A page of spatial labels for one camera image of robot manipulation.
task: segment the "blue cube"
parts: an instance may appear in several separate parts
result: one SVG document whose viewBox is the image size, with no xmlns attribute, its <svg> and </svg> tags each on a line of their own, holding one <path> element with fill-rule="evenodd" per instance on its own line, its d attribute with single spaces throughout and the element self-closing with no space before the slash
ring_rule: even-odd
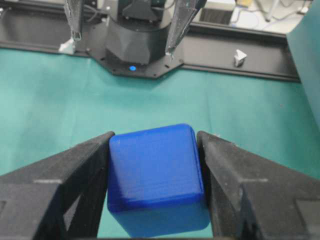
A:
<svg viewBox="0 0 320 240">
<path fill-rule="evenodd" d="M 131 237 L 189 232 L 209 224 L 189 125 L 115 135 L 109 147 L 107 207 Z"/>
</svg>

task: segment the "blue led light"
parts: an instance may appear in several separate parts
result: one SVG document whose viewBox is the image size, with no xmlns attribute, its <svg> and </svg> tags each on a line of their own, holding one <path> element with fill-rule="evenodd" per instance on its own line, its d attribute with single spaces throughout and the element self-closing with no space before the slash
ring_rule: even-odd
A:
<svg viewBox="0 0 320 240">
<path fill-rule="evenodd" d="M 136 66 L 130 66 L 129 67 L 130 71 L 135 72 L 137 70 Z"/>
</svg>

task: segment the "green panel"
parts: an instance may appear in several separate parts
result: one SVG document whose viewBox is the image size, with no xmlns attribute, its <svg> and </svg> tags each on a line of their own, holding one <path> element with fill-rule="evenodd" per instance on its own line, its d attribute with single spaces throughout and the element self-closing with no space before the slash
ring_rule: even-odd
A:
<svg viewBox="0 0 320 240">
<path fill-rule="evenodd" d="M 301 84 L 177 70 L 116 77 L 94 60 L 0 50 L 0 174 L 107 131 L 177 123 L 320 179 L 320 132 Z M 174 237 L 210 237 L 211 227 Z M 100 237 L 127 237 L 103 211 Z"/>
<path fill-rule="evenodd" d="M 287 35 L 301 82 L 320 128 L 320 1 L 311 8 L 299 25 Z"/>
</svg>

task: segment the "white plastic piece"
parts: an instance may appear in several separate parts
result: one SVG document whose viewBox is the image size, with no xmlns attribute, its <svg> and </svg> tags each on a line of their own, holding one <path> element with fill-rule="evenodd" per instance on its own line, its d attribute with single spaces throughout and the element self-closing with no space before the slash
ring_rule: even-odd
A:
<svg viewBox="0 0 320 240">
<path fill-rule="evenodd" d="M 298 14 L 303 14 L 303 15 L 305 15 L 308 11 L 309 11 L 309 7 L 307 7 L 307 6 L 300 7 L 300 8 L 299 8 L 299 11 L 298 11 Z"/>
<path fill-rule="evenodd" d="M 76 42 L 72 38 L 70 38 L 68 41 L 60 45 L 59 53 L 73 55 L 75 53 L 75 50 Z"/>
<path fill-rule="evenodd" d="M 244 64 L 246 58 L 247 58 L 247 54 L 245 54 L 243 51 L 239 49 L 235 50 L 234 65 L 236 67 L 240 67 L 242 64 Z"/>
</svg>

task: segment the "black cylinder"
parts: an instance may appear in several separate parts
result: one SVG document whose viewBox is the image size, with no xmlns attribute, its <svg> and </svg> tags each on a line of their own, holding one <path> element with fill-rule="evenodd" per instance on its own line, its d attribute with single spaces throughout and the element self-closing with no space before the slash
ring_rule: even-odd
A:
<svg viewBox="0 0 320 240">
<path fill-rule="evenodd" d="M 165 55 L 170 24 L 167 11 L 159 22 L 110 17 L 106 48 L 123 62 L 152 63 Z"/>
</svg>

